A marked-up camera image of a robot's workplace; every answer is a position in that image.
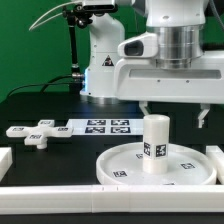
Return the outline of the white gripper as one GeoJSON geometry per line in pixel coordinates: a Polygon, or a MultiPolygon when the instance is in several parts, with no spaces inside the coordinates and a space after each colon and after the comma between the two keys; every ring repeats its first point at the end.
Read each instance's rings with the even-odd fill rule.
{"type": "Polygon", "coordinates": [[[224,104],[224,51],[207,51],[186,69],[161,69],[150,59],[121,59],[114,72],[115,96],[140,101],[144,116],[148,103],[202,103],[198,127],[202,128],[209,104],[224,104]]]}

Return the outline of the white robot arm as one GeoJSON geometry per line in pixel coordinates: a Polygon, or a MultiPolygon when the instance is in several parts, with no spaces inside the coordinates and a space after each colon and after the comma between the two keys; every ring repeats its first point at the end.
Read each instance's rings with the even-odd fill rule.
{"type": "Polygon", "coordinates": [[[224,104],[224,50],[202,49],[204,11],[213,0],[84,0],[93,14],[90,65],[81,96],[97,103],[199,103],[204,117],[224,104]],[[127,4],[147,18],[146,32],[125,39],[106,12],[127,4]]]}

